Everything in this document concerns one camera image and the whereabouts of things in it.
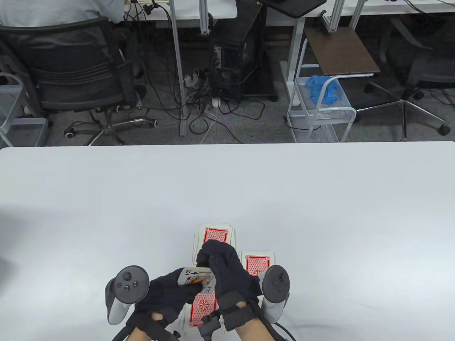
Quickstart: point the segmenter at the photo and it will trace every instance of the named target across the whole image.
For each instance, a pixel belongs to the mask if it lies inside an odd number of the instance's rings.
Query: chair base
[[[89,141],[85,144],[86,146],[94,145],[104,135],[110,136],[120,145],[127,145],[127,143],[118,136],[118,134],[115,131],[115,128],[132,123],[148,123],[151,128],[156,128],[158,126],[157,120],[148,119],[146,117],[138,117],[135,119],[112,124],[111,119],[113,111],[114,108],[104,109],[103,111],[101,111],[99,115],[100,118],[99,122],[76,121],[71,123],[64,130],[65,137],[72,138],[77,133],[79,133],[79,130],[88,130],[94,131],[94,133],[92,134],[92,137],[89,139]]]
[[[405,100],[403,98],[398,98],[397,96],[392,94],[389,90],[381,87],[380,85],[377,85],[374,82],[371,82],[371,81],[368,82],[367,86],[365,87],[365,92],[370,93],[372,91],[371,89],[373,87],[378,89],[378,90],[380,90],[380,91],[382,91],[382,92],[384,92],[384,93],[386,93],[386,94],[388,94],[389,96],[395,98],[395,100],[392,101],[392,102],[383,103],[383,104],[379,104],[379,105],[374,105],[374,106],[370,106],[370,107],[367,107],[367,108],[357,109],[357,117],[356,117],[357,118],[357,122],[360,120],[359,113],[361,113],[361,112],[364,112],[364,111],[367,111],[367,110],[371,110],[371,109],[375,109],[375,108],[384,108],[384,107],[391,106],[391,105],[399,105],[400,108],[401,108],[401,117],[402,117],[401,125],[402,125],[402,128],[403,128],[403,139],[401,141],[406,141],[407,138],[408,138],[408,136],[407,136],[407,127],[406,127],[406,109],[407,109],[407,107],[414,108],[418,112],[420,112],[422,114],[425,114],[425,115],[428,115],[428,116],[431,116],[431,117],[439,120],[440,122],[442,122],[442,125],[438,129],[438,133],[440,135],[446,136],[447,134],[450,133],[450,128],[448,127],[449,123],[446,120],[444,120],[441,117],[429,112],[428,110],[425,110],[425,109],[419,107],[418,105],[416,105],[414,103],[409,102],[408,99]]]

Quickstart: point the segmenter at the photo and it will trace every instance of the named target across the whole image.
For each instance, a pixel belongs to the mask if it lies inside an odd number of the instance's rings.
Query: office chair
[[[442,136],[449,134],[450,128],[447,126],[446,120],[409,102],[409,99],[412,96],[416,100],[421,99],[423,93],[419,91],[420,89],[441,89],[455,108],[455,103],[445,91],[445,89],[455,88],[455,41],[452,39],[455,34],[454,23],[453,19],[449,19],[435,32],[423,34],[417,39],[399,17],[390,17],[383,27],[379,57],[383,63],[391,66],[399,82],[404,86],[404,92],[401,97],[397,97],[389,90],[370,81],[365,87],[366,93],[370,93],[376,88],[395,100],[358,109],[357,113],[398,104],[402,114],[403,140],[407,139],[407,108],[414,108],[422,114],[439,120],[442,125],[438,129],[438,133]],[[394,29],[399,35],[392,35]]]
[[[90,111],[97,108],[99,121],[73,122],[65,136],[78,130],[95,131],[86,145],[109,135],[125,145],[115,128],[157,121],[135,118],[112,123],[112,113],[140,108],[141,97],[133,84],[133,61],[137,43],[126,38],[125,55],[119,50],[107,18],[48,27],[0,26],[0,50],[15,64],[25,83],[31,105],[43,116],[63,111]]]

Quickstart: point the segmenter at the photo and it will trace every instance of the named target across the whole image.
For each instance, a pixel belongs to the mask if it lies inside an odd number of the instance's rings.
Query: desk leg
[[[286,84],[286,89],[288,90],[289,98],[292,95],[292,90],[294,89],[294,79],[295,71],[298,66],[298,52],[300,51],[300,46],[302,44],[303,37],[303,27],[305,26],[305,17],[297,19],[297,23],[294,25],[294,32],[292,33],[292,42],[291,50],[289,51],[289,58],[286,62],[285,60],[280,62],[281,72],[284,77],[284,83]],[[294,96],[293,106],[298,106],[300,101],[297,96]]]
[[[174,0],[169,0],[169,7],[171,8],[171,21],[172,21],[172,33],[174,34],[174,47],[175,47],[175,57],[177,59],[177,71],[178,71],[178,82],[180,84],[180,94],[182,95],[182,111],[180,113],[180,136],[185,136],[187,134],[187,106],[186,106],[186,92],[185,86],[183,84],[183,72],[182,72],[182,60],[180,58],[180,45],[178,43],[178,33],[177,33],[177,20],[175,14],[175,5]]]

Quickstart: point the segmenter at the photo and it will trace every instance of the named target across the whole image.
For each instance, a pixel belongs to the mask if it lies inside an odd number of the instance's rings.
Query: blue glove
[[[310,90],[310,99],[313,103],[317,103],[319,95],[321,94],[322,86],[330,78],[330,76],[312,76],[305,84],[305,89]],[[322,104],[335,104],[338,101],[336,95],[337,85],[335,81],[331,81],[325,89],[324,97],[322,98]]]

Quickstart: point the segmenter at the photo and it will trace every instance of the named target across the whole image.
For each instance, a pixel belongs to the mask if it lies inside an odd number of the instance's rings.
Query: wrist strap
[[[243,308],[237,306],[237,303],[244,300],[245,298],[238,291],[230,291],[218,298],[226,331],[234,330],[258,317],[248,303]]]

